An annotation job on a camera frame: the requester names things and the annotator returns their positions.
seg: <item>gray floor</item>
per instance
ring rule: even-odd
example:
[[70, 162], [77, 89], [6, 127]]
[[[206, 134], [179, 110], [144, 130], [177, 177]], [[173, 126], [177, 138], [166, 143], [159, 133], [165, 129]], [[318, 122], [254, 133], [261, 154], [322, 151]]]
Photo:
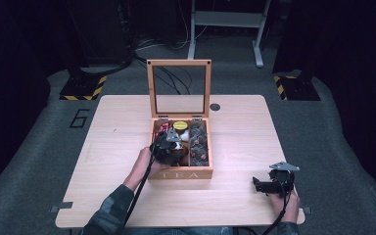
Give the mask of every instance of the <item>gray floor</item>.
[[[282, 101], [271, 73], [279, 38], [269, 37], [262, 52], [263, 69], [255, 65], [252, 40], [232, 36], [198, 42], [196, 58], [212, 59], [211, 94], [265, 97], [286, 160], [301, 168], [296, 186], [302, 206], [311, 209], [300, 226], [303, 234], [376, 234], [376, 184], [343, 137], [330, 91], [315, 78], [321, 101]], [[187, 51], [187, 45], [178, 50], [156, 46], [137, 54], [184, 59]], [[49, 209], [63, 200], [100, 99], [61, 101], [59, 92], [68, 74], [60, 71], [48, 79], [48, 107], [0, 176], [0, 234], [70, 233], [55, 226], [57, 214]], [[148, 94], [146, 70], [134, 62], [109, 75], [101, 95], [107, 94]], [[78, 109], [90, 110], [88, 120], [83, 128], [69, 128]], [[261, 233], [264, 227], [255, 230]]]

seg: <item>sleeve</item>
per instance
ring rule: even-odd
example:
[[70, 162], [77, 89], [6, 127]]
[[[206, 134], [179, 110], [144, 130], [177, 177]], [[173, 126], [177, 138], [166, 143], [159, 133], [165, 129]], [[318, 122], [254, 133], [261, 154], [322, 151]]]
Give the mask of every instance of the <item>sleeve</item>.
[[84, 226], [82, 234], [121, 234], [134, 193], [121, 184]]
[[277, 235], [299, 235], [298, 224], [293, 222], [280, 222], [277, 225]]

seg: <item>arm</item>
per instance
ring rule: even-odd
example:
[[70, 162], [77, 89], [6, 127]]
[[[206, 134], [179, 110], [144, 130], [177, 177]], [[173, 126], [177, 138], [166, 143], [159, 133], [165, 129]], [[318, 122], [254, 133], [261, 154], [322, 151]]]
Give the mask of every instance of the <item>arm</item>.
[[[286, 212], [280, 220], [280, 223], [277, 225], [278, 235], [299, 234], [297, 221], [301, 200], [296, 194], [295, 190], [292, 190], [290, 194], [291, 195], [288, 206], [286, 207]], [[269, 194], [268, 197], [270, 198], [271, 204], [273, 205], [274, 212], [276, 213], [276, 215], [278, 215], [283, 210], [283, 199], [274, 194]]]
[[[103, 201], [99, 210], [93, 214], [84, 226], [83, 235], [121, 234], [127, 210], [134, 197], [134, 191], [145, 175], [150, 158], [151, 152], [148, 147], [140, 151], [132, 171], [123, 183]], [[151, 174], [158, 172], [163, 167], [165, 166], [154, 162], [151, 166]]]

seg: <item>wooden box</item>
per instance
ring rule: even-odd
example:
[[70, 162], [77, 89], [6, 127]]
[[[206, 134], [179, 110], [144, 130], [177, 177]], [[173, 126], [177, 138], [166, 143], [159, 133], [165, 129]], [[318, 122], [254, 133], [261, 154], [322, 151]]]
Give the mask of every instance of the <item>wooden box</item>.
[[211, 179], [212, 61], [148, 60], [147, 70], [152, 112], [149, 144], [173, 146], [172, 150], [160, 147], [166, 149], [164, 155], [172, 165], [150, 179]]

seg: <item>cable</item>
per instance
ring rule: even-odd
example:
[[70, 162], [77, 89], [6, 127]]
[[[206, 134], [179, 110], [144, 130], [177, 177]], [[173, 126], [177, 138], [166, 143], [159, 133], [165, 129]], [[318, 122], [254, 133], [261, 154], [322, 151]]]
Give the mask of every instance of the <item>cable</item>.
[[[147, 60], [146, 60], [146, 59], [141, 58], [141, 57], [139, 57], [139, 56], [137, 56], [137, 55], [135, 55], [134, 58], [135, 58], [140, 64], [141, 64], [141, 62], [144, 63], [144, 64], [147, 63]], [[178, 90], [178, 88], [176, 87], [176, 84], [175, 84], [175, 81], [174, 81], [175, 79], [178, 80], [178, 81], [179, 81], [179, 82], [185, 87], [185, 89], [186, 89], [186, 91], [185, 91], [185, 95], [186, 95], [186, 94], [190, 95], [191, 93], [190, 93], [190, 91], [189, 91], [189, 88], [191, 87], [191, 84], [192, 84], [192, 76], [191, 76], [191, 74], [190, 74], [187, 70], [183, 69], [182, 67], [178, 67], [178, 68], [180, 68], [181, 70], [185, 71], [185, 73], [187, 73], [187, 75], [188, 75], [188, 77], [189, 77], [189, 86], [187, 86], [187, 85], [185, 84], [185, 82], [183, 82], [180, 78], [178, 78], [174, 73], [172, 73], [171, 71], [165, 69], [164, 67], [159, 67], [159, 69], [160, 69], [161, 71], [163, 71], [163, 72], [169, 77], [169, 79], [170, 79], [170, 81], [171, 81], [172, 84], [166, 82], [162, 77], [160, 77], [160, 76], [157, 75], [157, 74], [155, 74], [155, 76], [156, 76], [157, 78], [159, 78], [161, 81], [163, 81], [166, 85], [168, 85], [169, 87], [171, 87], [173, 90], [175, 90], [176, 93], [177, 93], [178, 95], [181, 95], [181, 92], [180, 92], [180, 91]]]
[[[214, 11], [214, 7], [215, 7], [215, 0], [213, 0], [213, 2], [212, 2], [212, 8], [211, 8], [211, 11], [212, 11], [212, 12]], [[204, 29], [198, 34], [198, 36], [195, 37], [196, 40], [197, 40], [198, 37], [201, 36], [201, 34], [203, 34], [204, 31], [206, 31], [207, 27], [208, 27], [208, 25], [206, 25], [206, 26], [204, 27]]]
[[288, 203], [289, 203], [289, 200], [291, 198], [291, 193], [289, 193], [289, 198], [288, 200], [286, 201], [286, 194], [285, 194], [285, 189], [283, 188], [283, 182], [280, 183], [280, 186], [282, 188], [282, 195], [284, 195], [283, 197], [283, 209], [282, 211], [279, 213], [279, 215], [277, 216], [276, 220], [274, 220], [274, 222], [263, 232], [263, 235], [267, 235], [270, 233], [270, 231], [277, 226], [277, 224], [280, 222], [280, 220], [282, 219], [283, 215], [285, 215], [285, 212], [286, 212], [286, 207], [288, 206]]
[[185, 42], [182, 43], [182, 46], [171, 47], [172, 49], [176, 49], [176, 50], [181, 49], [182, 47], [184, 47], [187, 44], [187, 42], [189, 41], [188, 40], [188, 38], [189, 38], [188, 26], [187, 26], [187, 22], [185, 22], [184, 14], [182, 13], [182, 8], [181, 8], [181, 2], [180, 2], [180, 0], [178, 0], [178, 7], [179, 7], [179, 12], [181, 13], [182, 20], [184, 21], [186, 37], [185, 37]]
[[156, 47], [156, 46], [166, 46], [166, 44], [161, 43], [161, 44], [147, 45], [147, 46], [144, 46], [144, 47], [142, 47], [142, 48], [138, 48], [138, 49], [136, 49], [135, 51], [141, 51], [141, 50], [145, 50], [145, 49], [148, 49], [148, 48], [151, 48], [151, 47]]
[[[66, 8], [70, 8], [71, 6], [68, 4], [68, 2], [65, 2], [65, 7]], [[84, 43], [87, 48], [90, 50], [90, 52], [96, 57], [96, 59], [98, 60], [99, 63], [103, 64], [102, 60], [100, 59], [100, 57], [97, 55], [97, 53], [94, 51], [93, 47], [90, 45], [90, 43], [88, 42], [87, 38], [85, 37], [84, 33], [81, 31], [80, 27], [77, 25], [77, 22], [75, 20], [75, 17], [72, 15], [72, 13], [69, 11], [69, 14], [70, 14], [70, 18], [72, 20], [72, 23], [74, 25], [74, 28], [77, 32], [77, 36], [79, 37], [79, 39], [81, 39], [80, 41], [82, 43]], [[118, 68], [114, 68], [114, 69], [111, 69], [111, 70], [104, 70], [104, 71], [99, 71], [99, 72], [89, 72], [89, 71], [83, 71], [82, 69], [80, 69], [81, 71], [89, 74], [89, 75], [96, 75], [96, 76], [106, 76], [106, 75], [109, 75], [109, 74], [112, 74], [112, 73], [115, 73], [115, 72], [118, 72], [118, 71], [121, 71], [125, 68], [127, 68], [130, 64], [131, 64], [131, 59], [133, 57], [133, 51], [134, 51], [134, 48], [132, 48], [132, 43], [129, 42], [133, 39], [133, 35], [130, 35], [130, 32], [128, 33], [123, 33], [123, 35], [126, 35], [128, 36], [127, 40], [126, 38], [123, 38], [124, 40], [126, 40], [126, 42], [129, 44], [128, 47], [130, 48], [129, 49], [129, 56], [127, 58], [125, 58], [124, 62], [121, 63]]]
[[146, 180], [148, 179], [149, 173], [151, 173], [151, 166], [154, 163], [155, 158], [154, 158], [154, 153], [151, 152], [151, 158], [149, 159], [149, 164], [148, 167], [146, 168], [145, 175], [142, 178], [142, 181], [139, 184], [139, 187], [137, 188], [135, 197], [133, 198], [132, 204], [129, 207], [129, 210], [127, 211], [126, 219], [124, 220], [123, 227], [126, 225], [127, 221], [130, 218], [130, 215], [133, 212], [134, 207], [136, 206], [137, 200], [139, 199], [139, 195], [142, 192], [143, 186], [145, 185]]

